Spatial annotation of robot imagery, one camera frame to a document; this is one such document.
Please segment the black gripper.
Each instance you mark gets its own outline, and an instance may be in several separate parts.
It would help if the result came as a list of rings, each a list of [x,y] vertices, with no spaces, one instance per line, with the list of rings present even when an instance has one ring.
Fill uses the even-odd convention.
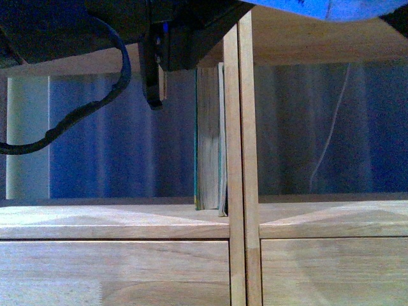
[[[252,9],[243,1],[2,1],[1,67],[111,47],[107,27],[138,43],[143,95],[160,110],[160,65],[192,69]]]

